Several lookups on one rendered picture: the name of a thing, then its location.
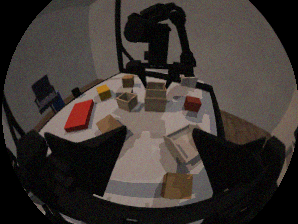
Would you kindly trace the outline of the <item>yellow rectangular block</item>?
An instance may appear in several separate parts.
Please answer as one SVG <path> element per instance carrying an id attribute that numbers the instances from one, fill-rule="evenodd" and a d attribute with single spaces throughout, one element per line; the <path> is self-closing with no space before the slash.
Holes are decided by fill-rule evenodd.
<path id="1" fill-rule="evenodd" d="M 101 85 L 101 87 L 97 87 L 97 92 L 98 92 L 98 95 L 100 95 L 101 101 L 105 99 L 109 99 L 109 97 L 112 97 L 112 95 L 110 95 L 110 89 L 106 84 Z"/>

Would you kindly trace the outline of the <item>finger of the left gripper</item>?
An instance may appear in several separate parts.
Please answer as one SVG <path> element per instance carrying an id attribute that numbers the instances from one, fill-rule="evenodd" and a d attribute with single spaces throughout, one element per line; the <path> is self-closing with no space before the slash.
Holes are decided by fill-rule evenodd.
<path id="1" fill-rule="evenodd" d="M 144 72 L 134 72 L 134 75 L 137 75 L 138 77 L 140 77 L 142 84 L 144 84 L 144 87 L 146 88 L 145 68 L 144 68 Z"/>
<path id="2" fill-rule="evenodd" d="M 176 77 L 180 77 L 180 75 L 178 75 L 178 73 L 172 73 L 168 69 L 168 79 L 166 79 L 166 84 L 165 84 L 166 89 L 169 88 L 169 85 L 172 84 L 172 81 L 176 79 Z"/>

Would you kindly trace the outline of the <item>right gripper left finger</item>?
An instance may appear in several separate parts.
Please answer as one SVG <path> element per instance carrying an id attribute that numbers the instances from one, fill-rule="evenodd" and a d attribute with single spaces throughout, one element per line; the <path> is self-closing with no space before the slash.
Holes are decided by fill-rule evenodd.
<path id="1" fill-rule="evenodd" d="M 49 132 L 44 132 L 44 137 L 51 152 L 69 161 L 94 190 L 93 194 L 104 197 L 106 185 L 124 145 L 126 125 L 80 143 L 61 139 Z"/>

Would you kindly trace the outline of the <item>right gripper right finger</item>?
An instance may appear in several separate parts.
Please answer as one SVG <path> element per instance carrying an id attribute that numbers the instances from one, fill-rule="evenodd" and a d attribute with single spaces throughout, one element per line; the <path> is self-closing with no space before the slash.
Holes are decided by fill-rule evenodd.
<path id="1" fill-rule="evenodd" d="M 251 153 L 262 148 L 266 141 L 266 137 L 261 137 L 239 145 L 198 128 L 193 128 L 192 136 L 214 194 L 227 189 L 227 184 L 241 171 Z"/>

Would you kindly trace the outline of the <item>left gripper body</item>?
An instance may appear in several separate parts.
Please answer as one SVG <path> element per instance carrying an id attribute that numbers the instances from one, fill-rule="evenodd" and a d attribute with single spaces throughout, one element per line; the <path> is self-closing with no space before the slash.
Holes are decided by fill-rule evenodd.
<path id="1" fill-rule="evenodd" d="M 188 75 L 188 65 L 184 63 L 166 64 L 168 61 L 168 45 L 161 43 L 149 43 L 148 63 L 141 63 L 141 60 L 130 60 L 126 63 L 126 72 L 142 72 L 142 67 L 152 67 L 156 69 L 170 69 L 172 73 L 178 75 Z M 164 65 L 164 67 L 160 67 Z"/>

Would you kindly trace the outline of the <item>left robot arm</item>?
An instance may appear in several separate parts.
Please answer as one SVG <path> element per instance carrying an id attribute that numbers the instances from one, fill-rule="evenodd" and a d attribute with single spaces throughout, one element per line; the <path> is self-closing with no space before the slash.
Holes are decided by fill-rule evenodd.
<path id="1" fill-rule="evenodd" d="M 188 35 L 186 35 L 185 31 L 184 23 L 186 22 L 186 15 L 181 7 L 176 6 L 174 3 L 170 3 L 170 6 L 168 6 L 168 4 L 154 4 L 154 6 L 150 6 L 145 8 L 145 10 L 142 10 L 140 12 L 141 15 L 133 12 L 132 15 L 128 16 L 128 22 L 126 22 L 124 28 L 124 36 L 126 40 L 130 41 L 130 43 L 169 44 L 169 31 L 172 31 L 172 28 L 169 28 L 168 24 L 158 23 L 162 22 L 162 19 L 169 19 L 170 22 L 176 26 L 178 37 L 180 37 L 182 49 L 180 61 L 189 67 L 188 75 L 185 75 L 185 77 L 192 77 L 194 76 L 193 67 L 197 67 L 197 63 L 196 59 L 193 57 L 193 52 L 190 51 Z M 168 12 L 170 12 L 170 15 Z M 137 16 L 142 19 L 138 19 Z M 182 26 L 182 24 L 184 24 L 184 26 Z M 190 56 L 190 53 L 192 53 L 192 56 Z"/>

